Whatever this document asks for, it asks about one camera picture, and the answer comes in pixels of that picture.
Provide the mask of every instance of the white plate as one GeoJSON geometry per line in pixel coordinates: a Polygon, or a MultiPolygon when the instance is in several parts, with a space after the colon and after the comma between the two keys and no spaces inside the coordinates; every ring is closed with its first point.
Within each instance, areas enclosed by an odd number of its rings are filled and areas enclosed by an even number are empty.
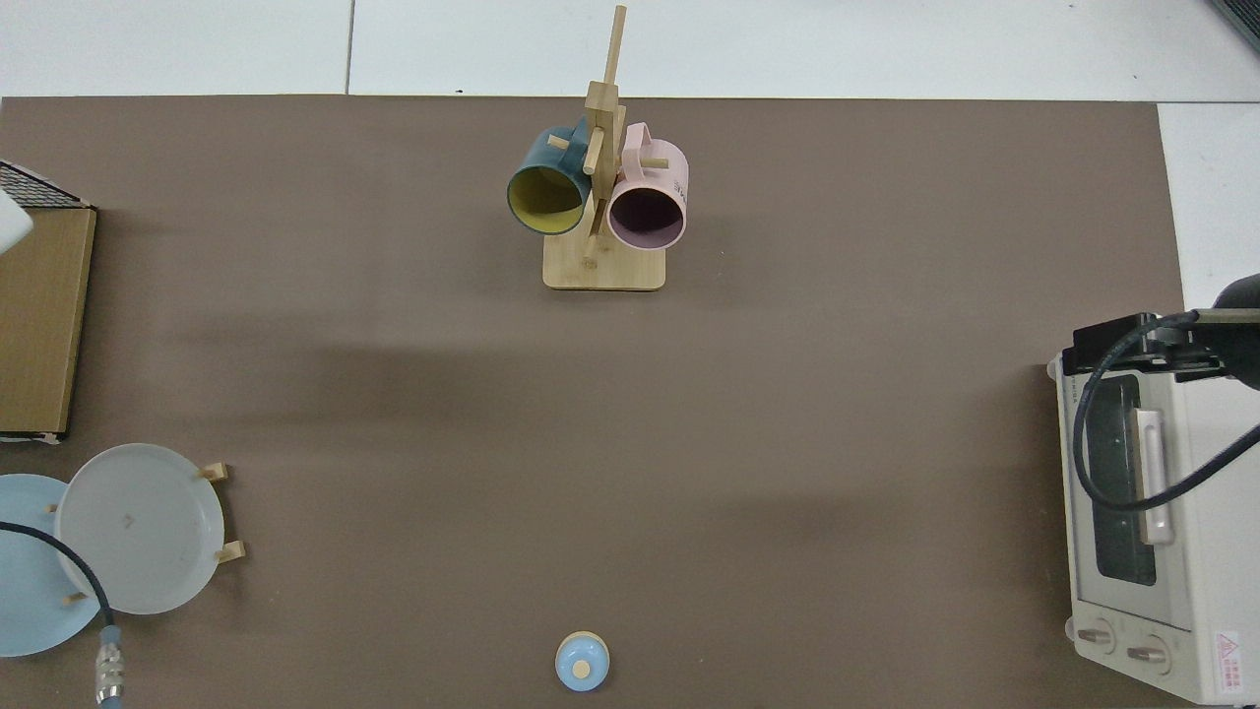
{"type": "MultiPolygon", "coordinates": [[[[192,601],[214,576],[223,508],[198,467],[146,443],[111,448],[74,475],[57,510],[57,538],[96,572],[110,606],[163,613],[192,601]]],[[[81,591],[87,579],[62,568],[81,591]]]]}

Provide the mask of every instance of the black cable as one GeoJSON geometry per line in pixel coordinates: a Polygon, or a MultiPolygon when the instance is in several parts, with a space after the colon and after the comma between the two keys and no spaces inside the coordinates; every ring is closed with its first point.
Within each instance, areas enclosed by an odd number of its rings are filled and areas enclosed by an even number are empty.
{"type": "Polygon", "coordinates": [[[1174,315],[1155,317],[1134,327],[1129,331],[1129,334],[1121,336],[1119,341],[1113,344],[1111,348],[1106,350],[1102,360],[1097,364],[1097,368],[1094,369],[1090,379],[1085,382],[1085,387],[1081,388],[1081,400],[1076,407],[1076,418],[1072,422],[1072,462],[1076,465],[1076,480],[1081,482],[1081,487],[1085,489],[1090,500],[1097,504],[1099,508],[1105,508],[1116,513],[1142,513],[1144,510],[1159,508],[1160,505],[1167,505],[1168,502],[1172,502],[1173,500],[1177,500],[1182,495],[1186,495],[1191,490],[1198,487],[1203,484],[1203,481],[1220,472],[1221,468],[1232,463],[1239,456],[1246,453],[1249,448],[1260,443],[1260,426],[1257,426],[1242,434],[1242,438],[1231,443],[1228,448],[1217,453],[1211,461],[1205,463],[1202,468],[1194,471],[1177,485],[1144,500],[1131,500],[1128,502],[1109,500],[1105,495],[1102,495],[1102,491],[1094,485],[1089,472],[1085,470],[1085,416],[1089,413],[1090,406],[1094,403],[1094,394],[1097,392],[1099,383],[1102,382],[1102,375],[1105,375],[1106,372],[1115,365],[1126,349],[1133,346],[1147,332],[1159,327],[1186,326],[1196,320],[1198,320],[1198,312],[1191,310],[1188,312],[1177,312],[1174,315]]]}
{"type": "Polygon", "coordinates": [[[73,549],[66,547],[62,540],[55,536],[45,531],[37,530],[35,528],[28,528],[26,525],[15,525],[13,523],[0,521],[0,531],[11,531],[33,536],[64,554],[67,559],[73,562],[74,565],[83,572],[83,576],[87,577],[87,583],[92,584],[92,591],[96,592],[96,599],[101,603],[101,615],[105,617],[105,625],[113,625],[113,608],[110,608],[110,601],[105,597],[105,589],[101,588],[100,579],[97,579],[96,574],[92,573],[92,569],[88,568],[87,562],[84,562],[78,554],[74,554],[73,549]]]}

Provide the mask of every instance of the oven door handle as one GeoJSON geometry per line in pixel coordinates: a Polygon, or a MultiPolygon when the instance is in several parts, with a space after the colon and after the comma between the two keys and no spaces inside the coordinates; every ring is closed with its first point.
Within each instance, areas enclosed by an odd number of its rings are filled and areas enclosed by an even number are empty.
{"type": "MultiPolygon", "coordinates": [[[[1138,484],[1138,499],[1159,495],[1168,489],[1168,470],[1164,467],[1164,414],[1159,409],[1131,409],[1129,412],[1133,453],[1138,484]]],[[[1150,545],[1172,544],[1172,515],[1168,505],[1142,513],[1142,542],[1150,545]]]]}

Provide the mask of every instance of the metal connector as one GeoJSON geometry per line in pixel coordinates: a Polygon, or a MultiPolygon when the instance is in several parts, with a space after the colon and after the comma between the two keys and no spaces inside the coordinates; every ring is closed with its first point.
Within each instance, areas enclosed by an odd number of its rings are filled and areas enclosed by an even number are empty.
{"type": "Polygon", "coordinates": [[[122,647],[118,628],[110,626],[101,633],[101,650],[96,654],[96,703],[122,696],[122,647]]]}
{"type": "Polygon", "coordinates": [[[1085,628],[1076,631],[1076,637],[1084,640],[1085,642],[1094,642],[1097,645],[1106,645],[1111,642],[1111,633],[1096,628],[1085,628]]]}
{"type": "Polygon", "coordinates": [[[1142,662],[1162,664],[1168,661],[1168,654],[1158,647],[1130,647],[1126,654],[1142,662]]]}

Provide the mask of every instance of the oven glass window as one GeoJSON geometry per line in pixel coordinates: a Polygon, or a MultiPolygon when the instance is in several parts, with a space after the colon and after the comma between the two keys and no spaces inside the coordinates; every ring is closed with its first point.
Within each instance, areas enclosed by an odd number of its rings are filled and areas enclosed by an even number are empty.
{"type": "MultiPolygon", "coordinates": [[[[1085,418],[1090,479],[1113,500],[1137,496],[1129,412],[1140,407],[1138,378],[1099,383],[1094,406],[1085,418]]],[[[1094,550],[1099,573],[1142,586],[1155,584],[1155,550],[1142,543],[1139,513],[1113,513],[1094,505],[1094,550]]]]}

